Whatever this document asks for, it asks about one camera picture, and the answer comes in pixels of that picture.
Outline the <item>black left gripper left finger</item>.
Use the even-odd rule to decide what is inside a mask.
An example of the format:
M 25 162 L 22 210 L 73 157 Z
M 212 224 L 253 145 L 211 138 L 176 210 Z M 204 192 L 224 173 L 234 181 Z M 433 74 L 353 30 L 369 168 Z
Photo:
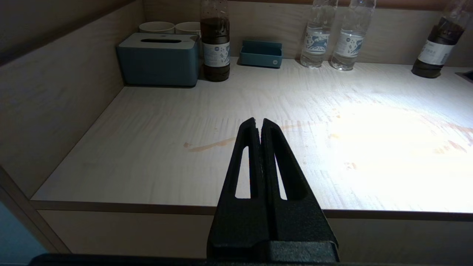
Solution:
M 235 192 L 243 150 L 249 151 L 250 198 Z M 259 259 L 255 247 L 267 240 L 265 179 L 260 161 L 260 136 L 253 118 L 239 129 L 207 240 L 208 259 Z

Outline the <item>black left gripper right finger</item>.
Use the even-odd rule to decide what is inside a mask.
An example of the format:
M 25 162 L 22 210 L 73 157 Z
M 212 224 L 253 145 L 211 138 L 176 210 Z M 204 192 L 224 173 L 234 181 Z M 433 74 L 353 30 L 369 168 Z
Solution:
M 282 129 L 265 119 L 262 170 L 270 240 L 268 259 L 338 259 L 338 241 Z

